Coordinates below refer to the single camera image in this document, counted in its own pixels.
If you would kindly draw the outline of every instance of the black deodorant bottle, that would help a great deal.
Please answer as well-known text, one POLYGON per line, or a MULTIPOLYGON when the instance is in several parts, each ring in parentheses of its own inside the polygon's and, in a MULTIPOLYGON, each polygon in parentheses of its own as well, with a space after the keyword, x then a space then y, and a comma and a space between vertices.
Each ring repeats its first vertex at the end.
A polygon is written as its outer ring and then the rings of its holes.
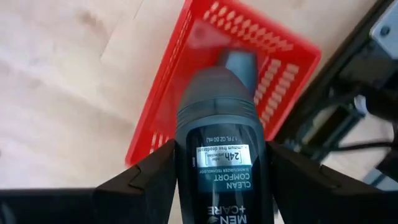
POLYGON ((274 222, 256 81, 255 55, 230 50, 185 90, 175 133, 184 224, 274 222))

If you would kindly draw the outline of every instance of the wooden floor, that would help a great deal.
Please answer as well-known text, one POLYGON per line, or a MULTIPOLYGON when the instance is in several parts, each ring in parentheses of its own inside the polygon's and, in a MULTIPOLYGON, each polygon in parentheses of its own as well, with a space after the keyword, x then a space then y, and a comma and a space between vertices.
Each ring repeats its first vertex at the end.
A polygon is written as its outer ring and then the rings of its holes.
MULTIPOLYGON (((318 45, 323 65, 375 1, 244 2, 318 45)), ((0 188, 95 186, 125 169, 182 5, 0 0, 0 188)), ((342 158, 333 166, 356 178, 371 166, 342 158)))

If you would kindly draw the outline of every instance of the metal bracket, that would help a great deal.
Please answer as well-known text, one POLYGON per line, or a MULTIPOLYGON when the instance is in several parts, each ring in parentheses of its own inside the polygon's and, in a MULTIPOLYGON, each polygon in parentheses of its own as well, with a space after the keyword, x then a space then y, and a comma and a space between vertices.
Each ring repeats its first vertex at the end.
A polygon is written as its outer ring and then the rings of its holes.
POLYGON ((370 36, 392 59, 398 59, 398 0, 395 0, 375 23, 370 36))

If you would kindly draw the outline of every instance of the red basket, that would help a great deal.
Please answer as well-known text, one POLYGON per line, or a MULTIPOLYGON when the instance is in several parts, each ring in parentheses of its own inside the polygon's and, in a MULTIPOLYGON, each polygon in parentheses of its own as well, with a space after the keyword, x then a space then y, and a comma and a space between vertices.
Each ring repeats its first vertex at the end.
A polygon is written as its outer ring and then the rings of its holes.
POLYGON ((126 156, 134 165, 174 137, 177 106, 196 70, 212 66, 226 47, 257 52, 254 102, 271 140, 292 109, 321 53, 247 6, 231 0, 186 0, 126 156))

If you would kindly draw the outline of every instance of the red plastic basket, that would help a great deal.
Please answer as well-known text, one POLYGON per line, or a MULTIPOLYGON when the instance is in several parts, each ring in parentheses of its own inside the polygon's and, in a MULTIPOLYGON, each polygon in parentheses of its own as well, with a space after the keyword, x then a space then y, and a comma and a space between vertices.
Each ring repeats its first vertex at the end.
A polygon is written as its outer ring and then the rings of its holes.
POLYGON ((237 1, 186 0, 141 113, 127 165, 174 137, 177 106, 188 81, 196 70, 214 65, 226 47, 257 52, 254 102, 266 140, 277 134, 321 56, 306 40, 237 1))

